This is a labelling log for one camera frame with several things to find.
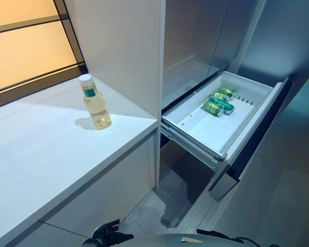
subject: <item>plastic bottle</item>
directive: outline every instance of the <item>plastic bottle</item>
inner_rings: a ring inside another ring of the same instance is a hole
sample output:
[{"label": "plastic bottle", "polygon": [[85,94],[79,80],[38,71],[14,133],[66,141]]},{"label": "plastic bottle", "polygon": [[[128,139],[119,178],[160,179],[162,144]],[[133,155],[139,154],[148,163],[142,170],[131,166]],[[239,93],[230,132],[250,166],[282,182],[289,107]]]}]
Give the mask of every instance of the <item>plastic bottle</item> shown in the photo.
[{"label": "plastic bottle", "polygon": [[98,130],[111,125],[111,118],[103,95],[97,91],[90,74],[79,76],[79,83],[84,93],[83,102],[86,105],[92,121]]}]

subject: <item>green label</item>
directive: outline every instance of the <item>green label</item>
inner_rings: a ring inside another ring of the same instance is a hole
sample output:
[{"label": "green label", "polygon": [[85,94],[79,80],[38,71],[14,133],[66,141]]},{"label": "green label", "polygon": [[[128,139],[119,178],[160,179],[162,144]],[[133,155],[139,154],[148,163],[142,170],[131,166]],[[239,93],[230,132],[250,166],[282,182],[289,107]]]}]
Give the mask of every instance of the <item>green label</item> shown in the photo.
[{"label": "green label", "polygon": [[86,97],[94,97],[95,96],[95,90],[94,89],[83,90],[83,93]]}]

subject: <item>bottle cap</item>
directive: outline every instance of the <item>bottle cap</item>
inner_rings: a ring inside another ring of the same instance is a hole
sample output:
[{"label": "bottle cap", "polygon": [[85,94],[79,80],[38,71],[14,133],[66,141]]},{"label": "bottle cap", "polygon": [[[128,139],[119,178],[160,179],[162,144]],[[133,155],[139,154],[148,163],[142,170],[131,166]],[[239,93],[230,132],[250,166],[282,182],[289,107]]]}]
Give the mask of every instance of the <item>bottle cap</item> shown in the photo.
[{"label": "bottle cap", "polygon": [[89,86],[94,83],[94,80],[90,74],[84,74],[78,77],[79,83],[82,86]]}]

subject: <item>refrigerator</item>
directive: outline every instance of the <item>refrigerator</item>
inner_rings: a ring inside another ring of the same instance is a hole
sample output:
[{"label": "refrigerator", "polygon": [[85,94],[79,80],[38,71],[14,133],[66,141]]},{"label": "refrigerator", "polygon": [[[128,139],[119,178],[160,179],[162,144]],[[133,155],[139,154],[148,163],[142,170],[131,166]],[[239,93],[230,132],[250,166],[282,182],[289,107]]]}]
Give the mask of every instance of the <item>refrigerator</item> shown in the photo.
[{"label": "refrigerator", "polygon": [[[218,201],[309,77],[309,0],[165,3],[161,133],[215,172]],[[203,103],[222,86],[235,110],[216,117]]]}]

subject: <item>soda can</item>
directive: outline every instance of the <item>soda can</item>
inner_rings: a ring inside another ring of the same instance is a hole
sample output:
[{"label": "soda can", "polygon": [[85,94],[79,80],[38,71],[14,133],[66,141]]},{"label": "soda can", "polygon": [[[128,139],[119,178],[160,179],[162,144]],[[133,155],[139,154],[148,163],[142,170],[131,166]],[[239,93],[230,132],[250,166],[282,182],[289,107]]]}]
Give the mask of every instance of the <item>soda can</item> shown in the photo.
[{"label": "soda can", "polygon": [[219,93],[219,92],[213,92],[210,97],[214,97],[214,98],[217,98],[217,99],[221,99],[225,102],[228,102],[230,100],[230,97],[228,95],[225,95],[225,94],[222,94],[222,93]]},{"label": "soda can", "polygon": [[218,104],[211,102],[209,100],[206,100],[204,102],[203,106],[204,106],[204,109],[207,112],[209,112],[209,113],[211,113],[211,114],[213,114],[214,116],[217,116],[217,117],[221,116],[224,112],[224,109],[221,105],[218,105]]},{"label": "soda can", "polygon": [[210,97],[209,101],[214,102],[223,107],[225,114],[230,115],[235,107],[232,104],[229,104],[221,99]]},{"label": "soda can", "polygon": [[236,91],[228,88],[227,86],[223,86],[218,90],[219,93],[228,95],[230,98],[235,96]]}]

